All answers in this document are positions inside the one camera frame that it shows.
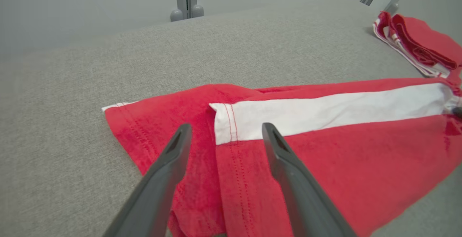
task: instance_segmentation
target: folded red and white cloth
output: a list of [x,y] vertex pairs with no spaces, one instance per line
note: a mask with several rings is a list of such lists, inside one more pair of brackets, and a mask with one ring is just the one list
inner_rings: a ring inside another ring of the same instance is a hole
[[399,52],[424,76],[442,77],[461,85],[462,48],[422,20],[381,12],[373,24],[380,40]]
[[205,85],[104,108],[144,174],[183,123],[187,171],[169,228],[175,237],[292,236],[261,135],[273,123],[363,237],[427,194],[462,161],[462,106],[446,79],[383,79],[248,89]]

